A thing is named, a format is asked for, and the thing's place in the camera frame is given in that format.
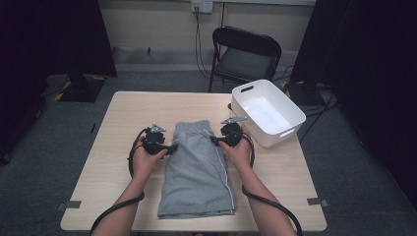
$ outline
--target power cord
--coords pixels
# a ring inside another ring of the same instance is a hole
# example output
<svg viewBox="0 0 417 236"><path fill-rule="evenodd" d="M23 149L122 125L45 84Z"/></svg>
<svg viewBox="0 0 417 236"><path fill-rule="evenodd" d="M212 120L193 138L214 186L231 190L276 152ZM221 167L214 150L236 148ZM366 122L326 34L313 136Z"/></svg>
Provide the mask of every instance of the power cord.
<svg viewBox="0 0 417 236"><path fill-rule="evenodd" d="M129 158L128 158L128 160L129 160L129 163L128 163L128 165L129 165L129 171L130 171L130 174L131 174L131 176L133 176L133 155L135 154L135 151L136 151L136 149L138 148L138 147L136 147L136 145L138 144L138 140L139 140L139 137L142 135L142 133L145 131L146 129L143 129L142 131L140 131L139 132L139 134L138 134L138 136L136 137L136 139L134 140L134 142L133 142L133 145L132 145L132 148L131 148L131 151L130 151L130 153L129 153ZM94 224L92 225L92 227L91 227L91 230L89 231L89 235L92 235L92 232L94 231L94 229L97 227L97 225L100 223L100 221L105 217L105 216L107 216L108 214L110 214L111 212L113 212L113 211L115 211L115 210L117 210L117 209L119 209L119 208L122 208L122 207L126 207L126 206L128 206L128 205L132 205L132 204L134 204L134 203L138 203L138 202L140 202L141 200L143 200L144 199L144 197L145 197L145 192L142 192L141 193L141 195L140 196L138 196L138 197L136 197L136 198L134 198L134 199L130 199L130 200L127 200L127 201L125 201L125 202L122 202L122 203L119 203L119 204L117 204L117 205L114 205L114 206L112 206L112 207L110 207L109 209L107 209L105 212L103 212L96 220L95 220L95 222L94 222Z"/></svg>
<svg viewBox="0 0 417 236"><path fill-rule="evenodd" d="M200 18L199 18L199 8L198 7L194 7L195 13L196 13L196 20L197 20L197 31L196 31L196 60L197 60L197 67L199 68L199 71L202 73L202 75L204 77L206 77L207 79L209 79L209 75L210 73L208 72L208 70L206 70L205 64L203 63L203 56L202 56L202 40L200 37ZM200 63L199 63L199 53L198 53L198 47L200 48L200 62L202 63L203 66L203 71L200 68Z"/></svg>
<svg viewBox="0 0 417 236"><path fill-rule="evenodd" d="M249 145L251 146L251 157L250 157L250 163L249 164L251 165L251 168L253 168L254 167L254 162L255 162L254 143L253 143L252 139L245 133L243 133L242 138L245 139L246 141L248 141ZM279 203L276 203L274 201L271 201L269 199L263 198L261 196L249 193L243 185L242 185L242 193L243 193L243 195L245 195L248 198L252 198L254 200L260 201L264 204L267 204L271 207L275 207L275 208L281 210L283 213L285 213L294 222L295 228L297 229L297 236L302 236L303 235L303 230L301 228L300 222L298 221L297 217L289 209L287 209L285 206L283 206Z"/></svg>
<svg viewBox="0 0 417 236"><path fill-rule="evenodd" d="M333 97L334 97L334 92L335 92L335 90L333 90L332 92L331 92L331 96L330 96L330 98L328 99L328 102L326 103L326 106L325 106L325 108L323 108L321 111L319 111L319 112L317 112L317 113L314 113L314 114L310 114L310 115L307 115L307 117L312 117L312 116L315 116L315 115L318 115L315 119L314 119L314 121L312 122L312 124L309 126L309 128L306 130L306 132L303 134L303 136L301 137L301 139L300 139L300 144L304 141L304 138L306 137L306 135L310 132L310 130L313 128L313 126L314 126L314 124L316 124L316 122L319 120L319 118L324 114L324 113L326 113L326 111L328 111L328 110L330 110L330 109L333 109L338 103L335 103L333 106L330 106L330 104L331 104L331 101L332 101L332 99L333 99Z"/></svg>
<svg viewBox="0 0 417 236"><path fill-rule="evenodd" d="M272 81L273 81L273 82L276 82L276 81L281 81L281 80L283 80L283 79L286 79L286 78L291 77L291 74L289 74L288 76L286 75L286 73L287 73L288 69L289 69L289 68L291 68L291 67L294 67L294 65L287 66L287 67L285 68L284 74L283 74L282 76L278 77L278 78L272 79Z"/></svg>

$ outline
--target wall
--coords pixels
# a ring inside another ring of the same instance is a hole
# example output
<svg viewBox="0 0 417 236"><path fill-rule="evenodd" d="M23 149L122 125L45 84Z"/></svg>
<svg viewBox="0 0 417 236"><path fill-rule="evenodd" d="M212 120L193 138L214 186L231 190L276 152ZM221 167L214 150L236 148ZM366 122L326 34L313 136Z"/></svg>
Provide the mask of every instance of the wall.
<svg viewBox="0 0 417 236"><path fill-rule="evenodd" d="M197 20L191 13L190 1L101 0L99 3L110 44L118 49L116 63L195 63ZM312 11L311 5L214 2L212 14L199 14L203 60L211 63L211 34L223 21L226 26L272 36L283 50L280 64L291 64ZM148 48L154 55L151 59L146 54Z"/></svg>

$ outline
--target white plastic basket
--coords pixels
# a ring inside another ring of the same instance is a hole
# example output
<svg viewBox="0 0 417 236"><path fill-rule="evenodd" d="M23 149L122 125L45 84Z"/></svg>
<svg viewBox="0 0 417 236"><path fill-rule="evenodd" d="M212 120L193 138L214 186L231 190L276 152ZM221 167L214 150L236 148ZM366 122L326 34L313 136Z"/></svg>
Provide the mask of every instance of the white plastic basket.
<svg viewBox="0 0 417 236"><path fill-rule="evenodd" d="M293 136L306 121L304 112L267 80L235 88L231 107L236 116L248 117L243 124L263 147Z"/></svg>

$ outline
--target chair backrest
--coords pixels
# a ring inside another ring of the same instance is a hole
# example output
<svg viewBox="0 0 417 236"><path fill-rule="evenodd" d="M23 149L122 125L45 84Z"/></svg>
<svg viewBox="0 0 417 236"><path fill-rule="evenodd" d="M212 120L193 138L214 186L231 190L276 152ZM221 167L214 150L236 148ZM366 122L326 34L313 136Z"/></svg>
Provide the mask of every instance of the chair backrest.
<svg viewBox="0 0 417 236"><path fill-rule="evenodd" d="M280 58L281 47L272 37L234 27L221 27L212 33L215 50L217 45L224 45L241 51Z"/></svg>

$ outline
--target light wooden tabletop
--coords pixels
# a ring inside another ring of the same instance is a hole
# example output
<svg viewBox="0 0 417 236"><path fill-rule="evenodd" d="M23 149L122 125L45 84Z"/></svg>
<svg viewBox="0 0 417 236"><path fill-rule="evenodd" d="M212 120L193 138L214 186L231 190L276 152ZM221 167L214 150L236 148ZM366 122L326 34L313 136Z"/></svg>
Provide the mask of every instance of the light wooden tabletop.
<svg viewBox="0 0 417 236"><path fill-rule="evenodd" d="M86 165L71 201L79 208L67 208L61 227L69 231L89 231L95 219L111 207L131 177L128 169L130 148L138 133L155 123L166 129L165 145L170 145L179 121L209 120L211 129L221 136L221 121L235 116L227 108L231 94L119 91L111 100ZM320 205L309 205L317 197L316 189L297 136L272 147L255 143L254 170L280 202L291 210L304 231L323 231L327 223ZM241 194L236 169L228 163L228 176L236 193L235 215L193 219L159 219L165 164L162 159L145 187L134 231L257 231L248 201Z"/></svg>

